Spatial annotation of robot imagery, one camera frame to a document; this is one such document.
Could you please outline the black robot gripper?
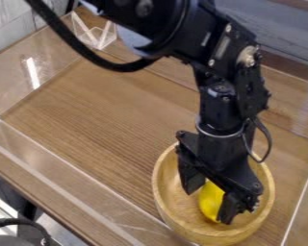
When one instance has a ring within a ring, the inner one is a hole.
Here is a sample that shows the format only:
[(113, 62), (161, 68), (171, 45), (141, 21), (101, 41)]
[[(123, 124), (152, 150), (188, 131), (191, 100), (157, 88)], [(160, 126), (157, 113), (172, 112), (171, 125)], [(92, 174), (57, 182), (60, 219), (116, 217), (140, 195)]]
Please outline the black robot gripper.
[(223, 191), (217, 219), (230, 225), (235, 216), (254, 211), (263, 193), (263, 184), (251, 169), (250, 160), (258, 163), (252, 151), (258, 119), (246, 119), (231, 129), (216, 129), (196, 118), (196, 133), (176, 133), (177, 169), (181, 187), (191, 195), (205, 181)]

